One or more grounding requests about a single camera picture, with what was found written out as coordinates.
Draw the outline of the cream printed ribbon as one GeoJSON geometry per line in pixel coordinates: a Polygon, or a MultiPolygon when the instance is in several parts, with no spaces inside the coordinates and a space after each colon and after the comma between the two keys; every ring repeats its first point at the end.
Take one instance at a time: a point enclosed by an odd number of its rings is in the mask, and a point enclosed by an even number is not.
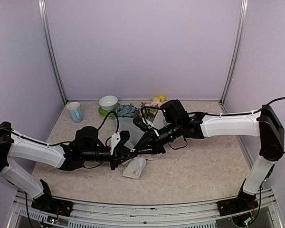
{"type": "Polygon", "coordinates": [[[161,157],[161,155],[162,155],[161,153],[157,153],[156,151],[154,151],[154,150],[152,150],[152,149],[138,150],[138,149],[132,148],[132,149],[130,150],[130,153],[132,154],[132,153],[134,153],[134,152],[137,152],[137,155],[136,155],[135,157],[133,157],[133,158],[130,158],[130,159],[127,160],[127,161],[124,161],[124,162],[122,163],[122,165],[127,165],[127,164],[129,164],[130,162],[135,161],[135,160],[137,160],[137,159],[139,159],[139,158],[143,158],[143,159],[145,159],[145,160],[147,160],[147,161],[154,161],[154,160],[156,160],[156,159],[159,159],[159,158],[161,157]]]}

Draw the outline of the pink fake flower bunch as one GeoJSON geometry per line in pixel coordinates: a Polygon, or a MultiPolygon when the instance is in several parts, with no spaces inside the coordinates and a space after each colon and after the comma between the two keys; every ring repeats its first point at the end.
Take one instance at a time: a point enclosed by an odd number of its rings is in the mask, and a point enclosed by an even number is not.
{"type": "Polygon", "coordinates": [[[157,113],[161,113],[160,107],[163,103],[161,101],[151,101],[150,103],[141,102],[139,116],[143,118],[142,113],[146,120],[153,122],[157,113]]]}

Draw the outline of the yellow fake flower stem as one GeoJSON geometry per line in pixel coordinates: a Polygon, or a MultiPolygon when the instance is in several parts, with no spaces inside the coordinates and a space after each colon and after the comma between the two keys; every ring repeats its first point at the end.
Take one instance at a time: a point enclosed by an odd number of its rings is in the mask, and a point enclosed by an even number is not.
{"type": "Polygon", "coordinates": [[[158,101],[158,102],[164,102],[165,100],[166,100],[165,95],[159,95],[159,96],[156,96],[152,99],[152,101],[158,101]]]}

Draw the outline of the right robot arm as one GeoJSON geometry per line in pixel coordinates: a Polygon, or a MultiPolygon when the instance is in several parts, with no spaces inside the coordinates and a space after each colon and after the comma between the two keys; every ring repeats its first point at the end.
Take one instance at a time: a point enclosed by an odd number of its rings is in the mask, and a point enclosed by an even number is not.
{"type": "Polygon", "coordinates": [[[256,193],[270,176],[273,167],[284,154],[284,128],[269,105],[246,113],[209,114],[188,113],[179,100],[170,100],[161,105],[167,126],[157,130],[143,118],[133,123],[144,135],[131,150],[135,154],[164,153],[164,145],[183,137],[204,139],[222,135],[258,137],[261,149],[248,177],[236,197],[217,202],[221,216],[257,208],[256,193]]]}

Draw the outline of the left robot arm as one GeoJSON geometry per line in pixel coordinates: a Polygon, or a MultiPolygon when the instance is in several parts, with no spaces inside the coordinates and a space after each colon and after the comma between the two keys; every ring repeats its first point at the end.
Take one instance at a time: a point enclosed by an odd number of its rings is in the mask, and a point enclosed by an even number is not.
{"type": "Polygon", "coordinates": [[[29,138],[14,131],[9,122],[0,124],[0,176],[29,195],[32,208],[57,216],[69,217],[73,202],[54,198],[48,184],[36,179],[14,158],[44,163],[62,171],[80,169],[87,162],[108,162],[114,170],[118,165],[138,155],[151,154],[150,145],[140,150],[130,149],[125,143],[130,138],[128,131],[112,135],[111,146],[104,145],[98,138],[98,129],[86,126],[76,131],[75,139],[68,145],[64,143],[48,144],[29,138]]]}

